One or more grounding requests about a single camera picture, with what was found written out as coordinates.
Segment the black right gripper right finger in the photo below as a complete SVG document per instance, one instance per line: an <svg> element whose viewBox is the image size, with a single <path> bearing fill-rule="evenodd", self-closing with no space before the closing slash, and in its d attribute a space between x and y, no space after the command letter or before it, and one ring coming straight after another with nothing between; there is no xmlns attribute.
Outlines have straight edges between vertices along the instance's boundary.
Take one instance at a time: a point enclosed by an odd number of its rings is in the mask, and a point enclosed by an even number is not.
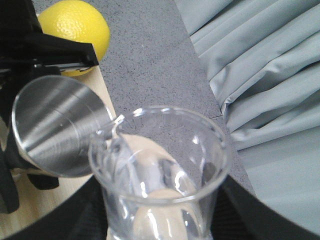
<svg viewBox="0 0 320 240"><path fill-rule="evenodd" d="M218 189L211 233L215 240L320 238L267 207L231 176L227 176Z"/></svg>

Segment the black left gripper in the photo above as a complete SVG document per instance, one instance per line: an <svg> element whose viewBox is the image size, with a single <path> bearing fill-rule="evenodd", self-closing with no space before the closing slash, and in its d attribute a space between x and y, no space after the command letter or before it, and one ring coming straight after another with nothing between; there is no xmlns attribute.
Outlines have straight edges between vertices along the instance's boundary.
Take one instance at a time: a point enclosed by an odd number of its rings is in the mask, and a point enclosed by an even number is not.
<svg viewBox="0 0 320 240"><path fill-rule="evenodd" d="M90 43L43 33L30 0L0 2L0 119L9 123L14 99L33 79L98 65Z"/></svg>

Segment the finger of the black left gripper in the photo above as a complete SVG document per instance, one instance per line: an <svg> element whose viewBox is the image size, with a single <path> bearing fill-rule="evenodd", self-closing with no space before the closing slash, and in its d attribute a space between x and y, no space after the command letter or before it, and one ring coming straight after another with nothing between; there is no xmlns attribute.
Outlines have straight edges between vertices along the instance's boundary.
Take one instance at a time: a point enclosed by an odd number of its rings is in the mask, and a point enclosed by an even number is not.
<svg viewBox="0 0 320 240"><path fill-rule="evenodd" d="M29 181L38 190L52 190L60 186L59 179L48 175L27 174Z"/></svg>
<svg viewBox="0 0 320 240"><path fill-rule="evenodd" d="M0 212L11 214L19 206L19 194L12 175L14 168L11 154L4 149L3 141L0 141Z"/></svg>

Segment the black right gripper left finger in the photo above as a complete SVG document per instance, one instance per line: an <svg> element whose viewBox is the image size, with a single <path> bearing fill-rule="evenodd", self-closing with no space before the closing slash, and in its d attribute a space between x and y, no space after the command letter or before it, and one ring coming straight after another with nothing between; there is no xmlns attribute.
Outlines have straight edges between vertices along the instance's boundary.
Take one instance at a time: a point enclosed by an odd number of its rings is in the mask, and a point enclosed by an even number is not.
<svg viewBox="0 0 320 240"><path fill-rule="evenodd" d="M3 240L105 240L107 228L101 187L91 177L49 214Z"/></svg>

